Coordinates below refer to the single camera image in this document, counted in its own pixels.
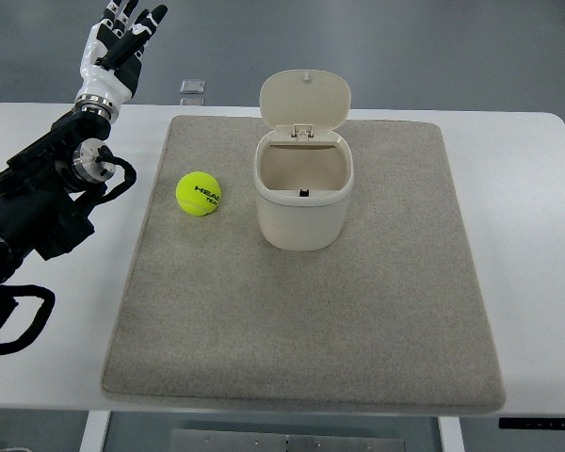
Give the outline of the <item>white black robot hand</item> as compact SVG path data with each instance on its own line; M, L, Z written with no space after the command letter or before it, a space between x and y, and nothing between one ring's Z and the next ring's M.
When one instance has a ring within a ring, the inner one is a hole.
M78 101L95 96L118 110L136 94L146 45L168 13L167 6L159 5L134 17L136 7L136 1L110 1L90 29L80 62Z

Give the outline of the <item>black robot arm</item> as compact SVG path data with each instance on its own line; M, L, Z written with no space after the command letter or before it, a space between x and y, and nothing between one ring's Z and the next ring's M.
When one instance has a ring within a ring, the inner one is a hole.
M89 214L133 186L133 166L105 144L118 111L113 102L83 94L50 131L15 154L0 172L0 330L20 299L40 300L19 338L0 343L0 356L31 345L55 306L55 294L8 279L31 251L50 260L71 252L94 232Z

